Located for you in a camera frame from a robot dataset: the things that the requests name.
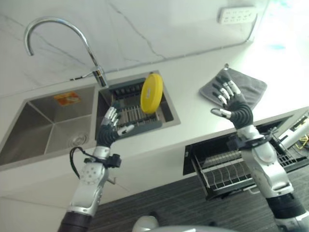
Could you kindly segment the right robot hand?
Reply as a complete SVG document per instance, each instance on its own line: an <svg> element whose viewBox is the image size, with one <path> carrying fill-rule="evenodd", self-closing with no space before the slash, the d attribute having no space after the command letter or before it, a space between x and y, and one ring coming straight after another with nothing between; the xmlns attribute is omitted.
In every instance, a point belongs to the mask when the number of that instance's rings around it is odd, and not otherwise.
<svg viewBox="0 0 309 232"><path fill-rule="evenodd" d="M212 87L213 96L222 104L211 109L212 114L228 119L237 130L253 124L252 110L230 75L216 76Z"/></svg>

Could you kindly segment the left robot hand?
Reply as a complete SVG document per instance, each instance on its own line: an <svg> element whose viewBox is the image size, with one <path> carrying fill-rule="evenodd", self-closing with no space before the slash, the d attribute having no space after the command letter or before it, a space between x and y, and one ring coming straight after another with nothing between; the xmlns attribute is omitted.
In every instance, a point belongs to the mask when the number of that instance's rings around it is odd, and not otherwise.
<svg viewBox="0 0 309 232"><path fill-rule="evenodd" d="M135 128L134 125L129 124L118 129L118 121L117 108L111 106L100 124L96 139L97 146L110 148L115 141Z"/></svg>

